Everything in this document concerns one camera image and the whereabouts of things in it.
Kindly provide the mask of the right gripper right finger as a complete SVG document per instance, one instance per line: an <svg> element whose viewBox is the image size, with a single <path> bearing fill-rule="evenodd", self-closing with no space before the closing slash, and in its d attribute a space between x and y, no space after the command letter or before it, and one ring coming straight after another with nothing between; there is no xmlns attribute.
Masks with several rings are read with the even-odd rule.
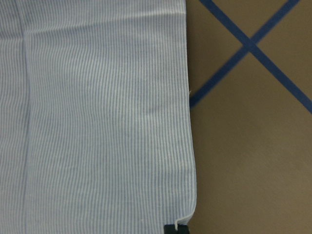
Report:
<svg viewBox="0 0 312 234"><path fill-rule="evenodd" d="M177 234L189 234L189 227L187 225L178 225Z"/></svg>

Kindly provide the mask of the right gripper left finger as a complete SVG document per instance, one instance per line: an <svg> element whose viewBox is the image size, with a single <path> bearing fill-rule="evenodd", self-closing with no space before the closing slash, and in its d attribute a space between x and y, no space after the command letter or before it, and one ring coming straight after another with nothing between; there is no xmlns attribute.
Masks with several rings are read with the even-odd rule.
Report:
<svg viewBox="0 0 312 234"><path fill-rule="evenodd" d="M176 228L174 224L164 225L164 234L176 234Z"/></svg>

